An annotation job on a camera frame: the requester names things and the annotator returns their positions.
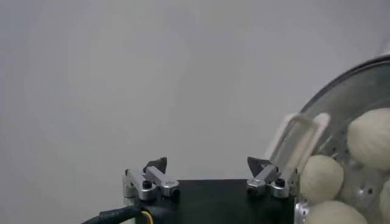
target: white ball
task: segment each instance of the white ball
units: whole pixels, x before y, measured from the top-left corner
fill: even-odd
[[[353,207],[340,201],[325,201],[310,208],[306,224],[367,224]]]
[[[300,176],[300,193],[314,204],[332,200],[343,181],[344,170],[334,159],[311,156]]]
[[[348,127],[351,155],[364,165],[390,170],[390,108],[365,112]]]
[[[385,223],[390,223],[390,180],[385,182],[379,195],[379,208]]]

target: white plastic handle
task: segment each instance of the white plastic handle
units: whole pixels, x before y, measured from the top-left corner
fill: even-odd
[[[309,156],[313,153],[319,138],[324,133],[329,122],[330,115],[327,113],[321,113],[314,119],[310,119],[300,114],[287,115],[266,150],[265,159],[269,159],[276,166],[289,167],[292,169],[297,168],[300,172]],[[301,124],[300,128],[302,128],[303,134],[290,148],[285,147],[285,151],[283,152],[281,151],[283,141],[296,123]]]

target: metal bracket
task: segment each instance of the metal bracket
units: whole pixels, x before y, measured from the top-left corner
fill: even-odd
[[[248,157],[250,171],[256,176],[247,181],[248,195],[261,195],[269,186],[274,197],[298,196],[299,173],[329,122],[327,113],[314,119],[300,114],[285,117],[265,153],[265,159]]]
[[[136,198],[140,200],[156,199],[158,190],[164,197],[176,199],[180,195],[179,182],[165,175],[166,157],[150,161],[143,169],[144,173],[128,169],[122,176],[125,205],[131,205]]]
[[[272,182],[271,194],[275,198],[288,198],[299,195],[299,176],[297,169],[286,169],[280,177]]]
[[[154,200],[156,198],[156,185],[145,179],[142,173],[137,170],[126,170],[122,183],[125,198],[136,196],[141,200]]]
[[[258,197],[266,192],[267,185],[271,184],[280,175],[278,167],[266,165],[255,177],[247,180],[247,194],[250,197]]]
[[[154,182],[161,189],[164,197],[177,198],[180,195],[179,182],[168,178],[154,166],[146,168],[145,177],[147,180]]]

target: metal bowl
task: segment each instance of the metal bowl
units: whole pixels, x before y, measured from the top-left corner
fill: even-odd
[[[320,90],[301,111],[308,117],[323,112],[331,115],[331,122],[314,154],[331,156],[343,166],[344,183],[336,200],[353,206],[369,223],[375,224],[384,223],[378,197],[390,173],[365,167],[353,159],[346,144],[346,133],[348,125],[356,117],[383,107],[390,107],[390,56],[367,61],[340,75]],[[293,140],[286,139],[285,145]],[[304,223],[309,212],[310,202],[300,197],[296,204],[296,223]]]

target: black screw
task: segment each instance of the black screw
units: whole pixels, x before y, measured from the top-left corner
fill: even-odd
[[[150,189],[150,188],[152,188],[152,182],[150,182],[148,180],[144,180],[142,182],[142,188],[143,189]]]
[[[178,199],[180,197],[180,190],[179,189],[174,189],[172,191],[172,199]]]
[[[277,180],[275,181],[275,184],[276,184],[276,186],[278,186],[278,187],[285,187],[285,185],[286,185],[286,183],[285,183],[285,181],[284,181],[283,179],[277,179]]]
[[[253,189],[252,187],[248,187],[246,190],[246,194],[250,197],[255,197],[256,196],[256,190]]]

